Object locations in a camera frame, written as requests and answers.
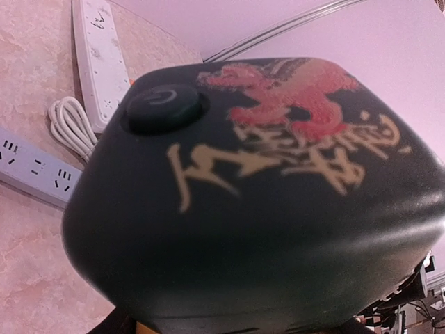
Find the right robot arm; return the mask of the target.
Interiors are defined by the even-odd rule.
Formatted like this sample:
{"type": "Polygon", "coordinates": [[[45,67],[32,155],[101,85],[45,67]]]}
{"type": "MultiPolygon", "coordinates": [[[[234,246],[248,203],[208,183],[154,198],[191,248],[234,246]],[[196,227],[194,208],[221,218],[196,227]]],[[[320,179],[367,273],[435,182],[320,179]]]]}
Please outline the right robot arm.
{"type": "Polygon", "coordinates": [[[395,292],[355,316],[374,333],[407,333],[427,324],[431,332],[444,329],[444,284],[429,287],[427,274],[436,269],[435,257],[427,254],[413,274],[395,292]]]}

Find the yellow cube socket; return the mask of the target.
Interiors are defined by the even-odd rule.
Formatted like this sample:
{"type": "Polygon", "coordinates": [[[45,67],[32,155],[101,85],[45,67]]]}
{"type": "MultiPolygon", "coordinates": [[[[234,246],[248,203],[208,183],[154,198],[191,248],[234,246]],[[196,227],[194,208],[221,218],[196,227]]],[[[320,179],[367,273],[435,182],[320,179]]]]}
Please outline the yellow cube socket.
{"type": "Polygon", "coordinates": [[[152,329],[146,327],[145,325],[137,322],[135,334],[157,334],[157,332],[155,332],[152,329]]]}

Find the dark green cube socket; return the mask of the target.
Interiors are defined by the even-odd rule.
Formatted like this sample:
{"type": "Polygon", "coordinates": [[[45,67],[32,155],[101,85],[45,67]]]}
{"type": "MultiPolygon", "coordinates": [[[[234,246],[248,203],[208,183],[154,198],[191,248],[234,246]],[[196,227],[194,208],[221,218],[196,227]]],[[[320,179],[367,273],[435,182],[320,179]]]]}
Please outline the dark green cube socket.
{"type": "Polygon", "coordinates": [[[314,333],[394,295],[444,233],[444,164],[319,58],[137,79],[65,209],[72,266],[157,333],[314,333]]]}

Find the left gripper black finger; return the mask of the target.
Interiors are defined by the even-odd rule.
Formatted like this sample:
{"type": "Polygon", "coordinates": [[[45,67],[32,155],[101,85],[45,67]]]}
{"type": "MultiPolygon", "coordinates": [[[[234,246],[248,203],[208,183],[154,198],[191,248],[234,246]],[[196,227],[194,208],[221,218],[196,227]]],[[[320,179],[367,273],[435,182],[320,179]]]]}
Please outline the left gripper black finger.
{"type": "Polygon", "coordinates": [[[136,320],[124,310],[115,308],[100,324],[88,334],[135,334],[136,320]]]}

